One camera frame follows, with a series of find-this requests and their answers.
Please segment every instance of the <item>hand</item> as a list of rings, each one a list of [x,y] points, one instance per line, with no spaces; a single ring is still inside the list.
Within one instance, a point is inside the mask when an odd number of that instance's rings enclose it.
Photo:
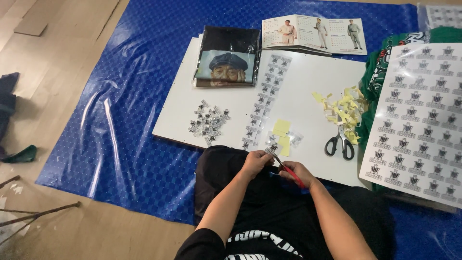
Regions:
[[[311,188],[313,183],[317,181],[316,177],[314,177],[310,171],[303,166],[303,164],[296,162],[296,161],[285,161],[282,163],[284,166],[287,168],[291,169],[299,178],[302,180],[303,185],[307,187],[308,189]],[[284,170],[284,167],[282,165],[279,165],[279,175],[282,177],[295,181],[295,178],[290,175],[288,172]]]
[[[244,166],[241,172],[249,177],[249,180],[255,179],[255,176],[263,169],[264,166],[273,165],[274,158],[272,155],[265,153],[265,151],[251,151],[247,158],[245,158]]]
[[[237,71],[237,81],[238,82],[245,82],[245,71],[240,69]]]

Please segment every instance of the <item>green fabric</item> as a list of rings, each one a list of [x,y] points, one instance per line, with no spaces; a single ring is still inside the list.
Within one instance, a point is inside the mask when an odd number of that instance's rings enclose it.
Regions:
[[[422,43],[462,43],[462,29],[438,27],[427,32],[392,35],[382,41],[382,49],[379,52],[369,54],[366,62],[366,72],[361,79],[362,86],[360,88],[362,94],[368,100],[369,110],[361,115],[362,123],[356,128],[358,136],[361,137],[358,140],[360,149],[365,150],[367,146],[383,81],[387,73],[391,48],[399,45]],[[382,186],[373,184],[373,190],[380,188]]]
[[[0,161],[5,163],[30,162],[35,159],[36,154],[37,147],[35,145],[30,145],[19,153],[5,157]]]

